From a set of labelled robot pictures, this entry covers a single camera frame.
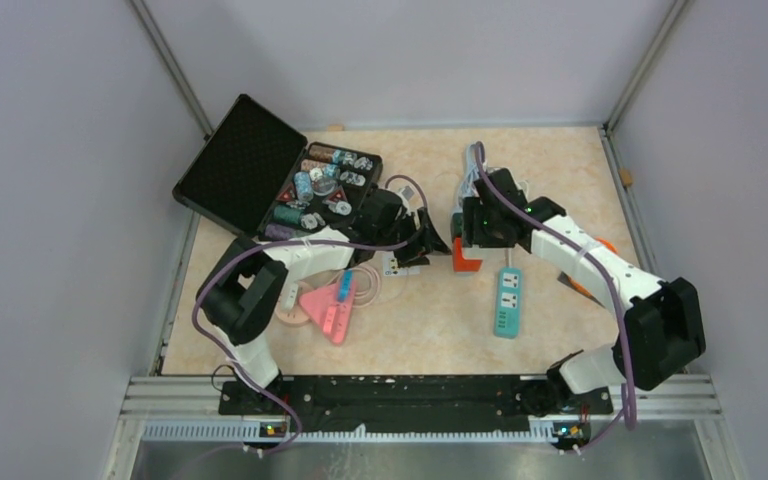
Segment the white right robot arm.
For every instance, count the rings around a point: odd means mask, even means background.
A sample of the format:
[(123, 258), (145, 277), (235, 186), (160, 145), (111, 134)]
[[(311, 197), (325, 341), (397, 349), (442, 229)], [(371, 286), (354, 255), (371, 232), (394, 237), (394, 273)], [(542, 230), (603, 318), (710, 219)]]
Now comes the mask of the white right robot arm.
[(474, 195), (463, 201), (463, 238), (470, 246), (519, 246), (567, 275), (615, 316), (613, 343), (567, 355), (525, 394), (535, 416), (572, 412), (597, 389), (651, 391), (706, 351), (696, 287), (637, 268), (588, 235), (555, 201), (532, 201), (508, 169), (478, 169)]

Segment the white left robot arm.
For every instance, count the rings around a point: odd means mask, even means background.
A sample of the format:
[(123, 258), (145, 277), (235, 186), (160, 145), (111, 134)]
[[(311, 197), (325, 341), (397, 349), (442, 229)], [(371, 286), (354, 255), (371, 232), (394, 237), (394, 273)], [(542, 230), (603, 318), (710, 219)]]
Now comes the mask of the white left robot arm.
[(280, 370), (265, 331), (285, 285), (351, 269), (377, 252), (392, 253), (404, 268), (451, 249), (426, 206), (413, 209), (386, 189), (372, 190), (348, 219), (312, 234), (265, 243), (240, 236), (228, 246), (197, 292), (192, 324), (226, 355), (252, 410), (268, 413), (280, 401)]

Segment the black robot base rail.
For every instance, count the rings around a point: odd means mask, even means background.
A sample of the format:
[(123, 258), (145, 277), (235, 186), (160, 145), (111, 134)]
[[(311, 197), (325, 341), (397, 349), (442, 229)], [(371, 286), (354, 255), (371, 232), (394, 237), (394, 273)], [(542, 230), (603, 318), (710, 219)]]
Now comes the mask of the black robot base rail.
[(614, 411), (605, 387), (581, 395), (551, 392), (542, 376), (521, 375), (297, 375), (267, 388), (267, 398), (240, 380), (223, 383), (224, 416), (287, 418), (292, 408), (305, 433), (525, 432), (532, 418), (581, 420)]

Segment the teal power strip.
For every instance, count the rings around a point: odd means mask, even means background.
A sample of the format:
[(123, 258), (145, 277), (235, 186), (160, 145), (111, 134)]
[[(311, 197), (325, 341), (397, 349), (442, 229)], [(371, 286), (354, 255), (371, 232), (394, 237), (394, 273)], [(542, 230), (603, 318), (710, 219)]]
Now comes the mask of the teal power strip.
[(520, 332), (520, 307), (523, 274), (514, 267), (502, 268), (497, 276), (493, 333), (496, 337), (515, 339)]

